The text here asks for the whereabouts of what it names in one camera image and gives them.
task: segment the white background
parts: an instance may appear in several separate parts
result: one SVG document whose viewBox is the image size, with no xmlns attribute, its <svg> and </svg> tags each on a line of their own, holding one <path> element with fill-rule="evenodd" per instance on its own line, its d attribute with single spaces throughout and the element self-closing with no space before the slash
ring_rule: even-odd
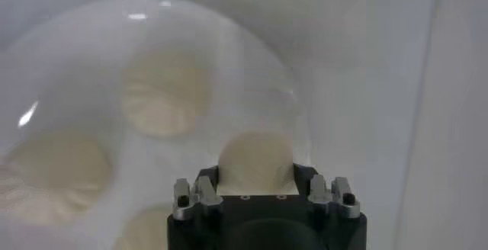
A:
<svg viewBox="0 0 488 250">
<path fill-rule="evenodd" d="M 0 0 L 0 50 L 90 1 Z M 312 162 L 352 180 L 371 249 L 392 249 L 398 226 L 401 249 L 482 248 L 471 243 L 486 206 L 486 0 L 438 2 L 432 53 L 435 0 L 194 1 L 236 19 L 294 69 Z"/>
</svg>

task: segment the round beige pad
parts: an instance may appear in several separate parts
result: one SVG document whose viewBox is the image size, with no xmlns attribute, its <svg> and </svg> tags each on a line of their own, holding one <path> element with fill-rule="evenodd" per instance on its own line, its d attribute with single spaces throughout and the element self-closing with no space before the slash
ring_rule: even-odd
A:
<svg viewBox="0 0 488 250">
<path fill-rule="evenodd" d="M 127 68 L 122 106 L 138 130 L 166 137 L 193 129 L 208 96 L 207 73 L 194 56 L 151 53 Z"/>
<path fill-rule="evenodd" d="M 298 194 L 293 152 L 284 137 L 274 133 L 244 133 L 220 154 L 220 195 Z"/>
<path fill-rule="evenodd" d="M 114 250 L 167 249 L 166 220 L 171 212 L 171 207 L 164 205 L 143 211 L 126 226 Z"/>
<path fill-rule="evenodd" d="M 34 224 L 70 221 L 104 190 L 111 169 L 96 141 L 75 132 L 22 143 L 0 168 L 0 211 Z"/>
</svg>

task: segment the silver bracket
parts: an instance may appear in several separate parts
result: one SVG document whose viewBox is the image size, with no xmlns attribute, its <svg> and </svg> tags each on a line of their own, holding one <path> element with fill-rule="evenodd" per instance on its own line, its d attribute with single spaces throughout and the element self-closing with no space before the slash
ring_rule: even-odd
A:
<svg viewBox="0 0 488 250">
<path fill-rule="evenodd" d="M 173 218 L 178 221 L 190 220 L 194 216 L 195 197 L 190 192 L 186 179 L 178 179 L 174 186 Z"/>
<path fill-rule="evenodd" d="M 332 182 L 333 200 L 339 205 L 339 214 L 343 218 L 358 218 L 361 208 L 356 196 L 351 192 L 348 179 L 337 177 Z"/>
<path fill-rule="evenodd" d="M 315 174 L 310 180 L 308 201 L 316 207 L 322 207 L 326 213 L 329 213 L 329 203 L 332 201 L 332 195 L 327 190 L 326 181 L 320 174 Z"/>
<path fill-rule="evenodd" d="M 212 210 L 219 212 L 222 210 L 223 198 L 217 195 L 208 176 L 201 176 L 197 179 L 195 190 L 205 215 L 208 215 Z"/>
</svg>

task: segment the white surface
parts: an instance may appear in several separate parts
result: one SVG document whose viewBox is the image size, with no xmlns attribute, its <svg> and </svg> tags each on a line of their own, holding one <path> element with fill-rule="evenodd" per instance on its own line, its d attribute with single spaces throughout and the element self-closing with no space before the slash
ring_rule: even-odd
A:
<svg viewBox="0 0 488 250">
<path fill-rule="evenodd" d="M 398 249 L 486 249 L 488 1 L 441 0 L 436 15 Z"/>
<path fill-rule="evenodd" d="M 0 43 L 88 1 L 0 0 Z M 433 0 L 194 1 L 236 19 L 294 69 L 313 163 L 352 179 L 371 248 L 392 249 Z"/>
</svg>

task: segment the small hole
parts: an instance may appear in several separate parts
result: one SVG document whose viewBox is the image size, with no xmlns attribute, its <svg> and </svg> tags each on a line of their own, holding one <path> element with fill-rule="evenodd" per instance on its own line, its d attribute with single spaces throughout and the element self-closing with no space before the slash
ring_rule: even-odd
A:
<svg viewBox="0 0 488 250">
<path fill-rule="evenodd" d="M 189 205 L 190 205 L 190 197 L 188 197 L 187 195 L 178 197 L 179 207 L 188 207 Z"/>
<path fill-rule="evenodd" d="M 354 196 L 354 194 L 346 193 L 346 194 L 342 195 L 342 202 L 345 205 L 355 205 L 356 204 L 356 197 Z"/>
</svg>

